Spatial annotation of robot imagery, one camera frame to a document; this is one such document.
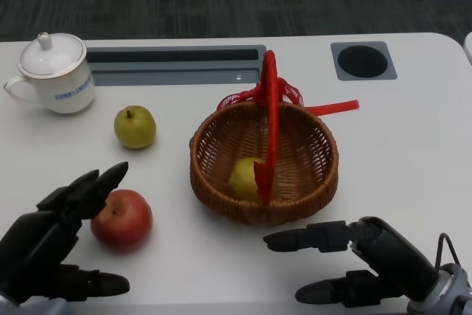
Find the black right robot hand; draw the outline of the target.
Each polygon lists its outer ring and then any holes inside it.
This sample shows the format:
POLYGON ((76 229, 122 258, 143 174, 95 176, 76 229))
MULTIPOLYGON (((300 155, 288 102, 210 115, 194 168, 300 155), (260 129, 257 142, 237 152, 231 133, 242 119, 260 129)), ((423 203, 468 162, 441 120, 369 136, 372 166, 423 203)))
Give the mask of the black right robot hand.
POLYGON ((421 301, 438 279, 437 271, 426 257, 387 222, 376 217, 363 217, 351 224, 345 221, 308 224, 301 229, 266 235, 263 240, 274 252, 314 248, 328 253, 351 249, 370 267, 301 287, 295 298, 304 304, 341 303, 346 308, 357 308, 402 296, 421 301))

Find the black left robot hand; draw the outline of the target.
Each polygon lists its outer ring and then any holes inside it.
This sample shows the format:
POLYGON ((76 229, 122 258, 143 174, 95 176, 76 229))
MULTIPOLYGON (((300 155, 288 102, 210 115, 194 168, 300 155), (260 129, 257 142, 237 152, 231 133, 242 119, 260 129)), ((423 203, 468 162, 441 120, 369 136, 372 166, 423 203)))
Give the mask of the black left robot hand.
POLYGON ((127 172, 127 162, 104 173, 87 172, 50 193, 36 211, 21 215, 1 239, 1 296, 20 305, 31 297, 77 302, 129 292, 123 276, 63 263, 79 240, 83 221, 104 209, 127 172))

